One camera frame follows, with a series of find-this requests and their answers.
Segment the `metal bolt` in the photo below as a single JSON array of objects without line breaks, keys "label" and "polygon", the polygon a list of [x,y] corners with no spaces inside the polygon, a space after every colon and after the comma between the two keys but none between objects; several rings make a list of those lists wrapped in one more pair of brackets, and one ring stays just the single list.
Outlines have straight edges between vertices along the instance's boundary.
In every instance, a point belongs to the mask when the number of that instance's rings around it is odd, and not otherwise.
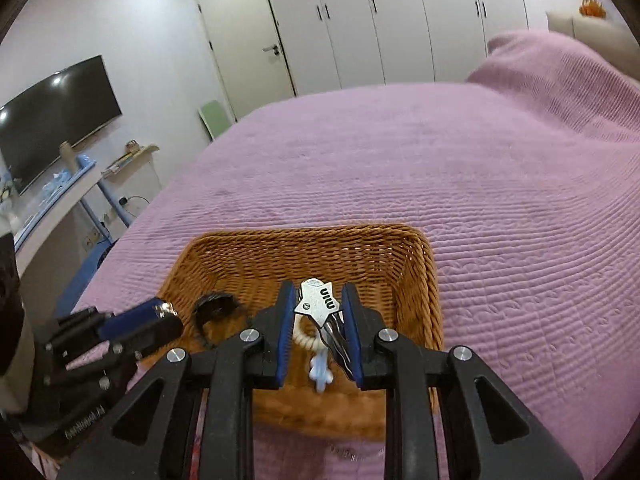
[{"label": "metal bolt", "polygon": [[473,357],[473,352],[471,348],[467,348],[466,346],[456,346],[453,349],[453,357],[460,361],[469,361]]},{"label": "metal bolt", "polygon": [[247,328],[240,333],[240,339],[245,343],[251,343],[260,337],[260,332],[255,328]]},{"label": "metal bolt", "polygon": [[170,363],[179,363],[185,357],[187,357],[187,352],[182,348],[174,348],[173,350],[169,350],[166,354],[166,358]]},{"label": "metal bolt", "polygon": [[98,384],[100,386],[100,389],[103,391],[107,391],[109,388],[111,388],[111,381],[109,380],[109,378],[107,376],[102,376],[100,378],[100,380],[98,381]]},{"label": "metal bolt", "polygon": [[396,332],[393,328],[383,328],[380,332],[378,332],[378,337],[386,343],[391,343],[398,339],[398,332]]}]

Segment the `wicker basket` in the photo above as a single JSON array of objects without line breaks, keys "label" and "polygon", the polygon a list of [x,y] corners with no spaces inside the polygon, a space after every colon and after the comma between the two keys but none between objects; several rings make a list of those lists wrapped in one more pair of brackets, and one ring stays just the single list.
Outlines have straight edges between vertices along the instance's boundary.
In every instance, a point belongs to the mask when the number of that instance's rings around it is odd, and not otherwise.
[{"label": "wicker basket", "polygon": [[[185,324],[183,336],[149,358],[181,346],[202,350],[190,323],[203,294],[235,294],[251,314],[271,306],[282,280],[333,282],[336,299],[345,282],[385,324],[427,348],[442,350],[442,315],[433,253],[420,231],[403,225],[215,232],[193,240],[176,261],[158,296],[171,301]],[[245,318],[206,325],[214,340],[244,328]],[[385,395],[361,392],[331,364],[334,382],[317,394],[308,378],[311,353],[293,344],[289,374],[278,392],[256,391],[256,420],[305,434],[383,440]]]}]

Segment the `silver star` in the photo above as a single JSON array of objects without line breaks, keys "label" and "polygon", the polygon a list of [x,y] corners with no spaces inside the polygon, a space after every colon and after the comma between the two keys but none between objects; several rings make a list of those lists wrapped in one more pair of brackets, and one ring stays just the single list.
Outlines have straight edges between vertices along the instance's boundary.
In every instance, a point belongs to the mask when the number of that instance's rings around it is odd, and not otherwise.
[{"label": "silver star", "polygon": [[318,328],[322,328],[329,314],[340,311],[340,303],[334,298],[331,282],[322,283],[319,280],[307,280],[300,284],[300,303],[295,313],[310,317]]}]

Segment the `bed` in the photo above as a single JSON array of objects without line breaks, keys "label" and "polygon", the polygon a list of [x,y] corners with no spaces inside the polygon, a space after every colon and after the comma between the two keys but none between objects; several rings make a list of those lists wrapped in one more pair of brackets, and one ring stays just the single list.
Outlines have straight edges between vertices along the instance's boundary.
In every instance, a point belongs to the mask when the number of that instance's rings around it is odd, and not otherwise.
[{"label": "bed", "polygon": [[[140,215],[77,308],[154,295],[204,232],[403,222],[434,249],[447,348],[474,348],[593,479],[640,413],[640,89],[560,34],[490,49],[465,84],[256,110]],[[260,427],[256,475],[378,479],[380,446]]]}]

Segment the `closet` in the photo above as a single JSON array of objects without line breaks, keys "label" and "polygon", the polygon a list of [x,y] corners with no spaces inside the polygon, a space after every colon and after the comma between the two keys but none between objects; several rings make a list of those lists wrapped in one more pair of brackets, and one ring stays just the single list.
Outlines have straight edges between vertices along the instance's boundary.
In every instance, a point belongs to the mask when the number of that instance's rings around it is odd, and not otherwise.
[{"label": "closet", "polygon": [[298,94],[463,81],[524,0],[271,0]]}]

